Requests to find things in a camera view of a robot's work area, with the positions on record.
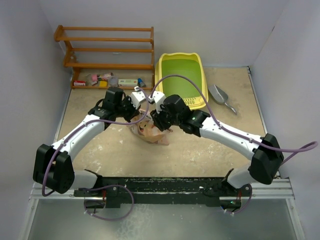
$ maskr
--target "yellow plastic tray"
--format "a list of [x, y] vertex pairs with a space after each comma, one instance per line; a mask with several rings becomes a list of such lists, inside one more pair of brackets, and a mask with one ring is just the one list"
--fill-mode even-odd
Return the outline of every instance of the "yellow plastic tray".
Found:
[[[197, 53], [164, 53], [156, 64], [154, 81], [157, 83], [162, 77], [179, 74], [192, 80], [202, 91], [208, 101], [206, 76], [200, 56]], [[156, 88], [167, 97], [178, 94], [191, 110], [201, 109], [206, 104], [197, 89], [188, 81], [180, 77], [169, 77]]]

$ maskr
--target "white wall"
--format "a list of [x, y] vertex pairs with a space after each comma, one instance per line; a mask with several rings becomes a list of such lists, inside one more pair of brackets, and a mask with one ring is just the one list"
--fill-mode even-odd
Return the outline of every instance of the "white wall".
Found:
[[63, 53], [36, 0], [0, 1], [0, 238], [16, 240], [35, 154], [50, 144], [69, 89]]
[[[320, 140], [320, 1], [291, 0], [252, 67], [270, 133], [283, 148]], [[307, 239], [319, 239], [320, 147], [281, 168], [289, 176]]]
[[54, 30], [58, 25], [154, 26], [156, 60], [162, 53], [196, 52], [205, 66], [251, 65], [287, 2], [40, 0]]

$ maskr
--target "metal frame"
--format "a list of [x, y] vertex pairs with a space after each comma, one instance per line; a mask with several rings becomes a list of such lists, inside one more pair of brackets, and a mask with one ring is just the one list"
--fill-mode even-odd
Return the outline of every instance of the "metal frame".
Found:
[[[248, 76], [250, 78], [252, 90], [254, 93], [254, 97], [256, 100], [256, 104], [257, 104], [257, 107], [259, 110], [262, 125], [264, 128], [264, 131], [267, 133], [267, 127], [266, 127], [266, 124], [265, 124], [265, 121], [264, 121], [264, 118], [262, 115], [262, 111], [261, 111], [261, 108], [259, 105], [259, 101], [258, 101], [258, 98], [256, 95], [255, 87], [254, 87], [252, 77], [251, 77], [250, 68], [247, 67], [247, 70], [248, 70]], [[64, 116], [65, 116], [70, 93], [71, 92], [69, 92], [68, 98], [67, 98], [66, 103], [64, 105], [63, 113], [61, 115], [61, 119], [60, 119], [58, 127], [57, 127], [57, 131], [56, 131], [56, 134], [54, 137], [55, 141], [57, 141], [59, 133], [60, 133], [60, 129], [61, 129], [61, 125], [62, 125]], [[82, 200], [82, 201], [84, 199], [86, 199], [86, 200], [101, 200], [101, 197], [86, 197], [86, 198], [75, 197], [74, 190], [68, 190], [64, 194], [59, 194], [59, 193], [54, 192], [53, 194], [51, 194], [48, 197], [43, 197], [41, 188], [42, 188], [41, 184], [39, 184], [39, 183], [33, 184], [32, 191], [30, 194], [29, 203], [27, 206], [27, 211], [25, 214], [24, 224], [22, 226], [22, 230], [19, 235], [19, 240], [28, 240], [39, 200], [42, 200], [42, 199]], [[220, 200], [230, 200], [230, 199], [234, 199], [234, 197], [220, 197]], [[294, 193], [293, 193], [292, 186], [291, 186], [289, 179], [275, 179], [271, 185], [264, 185], [264, 184], [257, 183], [257, 182], [252, 183], [252, 199], [286, 199], [288, 211], [290, 214], [290, 218], [291, 218], [291, 222], [292, 222], [292, 225], [293, 225], [293, 228], [295, 231], [296, 238], [298, 240], [305, 240], [305, 234], [304, 234], [304, 231], [303, 231], [303, 228], [302, 228], [302, 225], [301, 225], [301, 222], [299, 220], [299, 216], [298, 216], [298, 213], [296, 210], [295, 197], [294, 197]]]

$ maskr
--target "scoop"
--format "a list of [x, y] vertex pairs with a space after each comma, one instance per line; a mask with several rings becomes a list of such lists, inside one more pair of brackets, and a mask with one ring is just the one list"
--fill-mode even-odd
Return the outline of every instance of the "scoop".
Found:
[[237, 110], [230, 106], [227, 101], [228, 101], [228, 94], [226, 94], [221, 88], [219, 88], [217, 85], [211, 85], [208, 87], [209, 92], [211, 93], [213, 100], [217, 103], [217, 104], [224, 104], [226, 105], [228, 108], [230, 108], [234, 114], [237, 115]]

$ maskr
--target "tabletop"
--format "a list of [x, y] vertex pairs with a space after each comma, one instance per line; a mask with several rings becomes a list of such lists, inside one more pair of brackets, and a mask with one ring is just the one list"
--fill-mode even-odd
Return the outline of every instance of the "tabletop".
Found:
[[[207, 85], [216, 84], [224, 90], [229, 96], [228, 103], [238, 112], [235, 115], [225, 105], [216, 104], [209, 94], [209, 105], [217, 119], [242, 131], [264, 136], [247, 68], [205, 67], [204, 72]], [[135, 79], [141, 78], [143, 73], [119, 70], [115, 74], [119, 78]], [[105, 93], [105, 89], [72, 89], [59, 139], [74, 129]], [[80, 151], [73, 167], [106, 177], [223, 177], [231, 168], [248, 163], [240, 153], [218, 142], [186, 134], [176, 126], [172, 130], [166, 135], [169, 145], [160, 145], [143, 141], [127, 126], [112, 124]]]

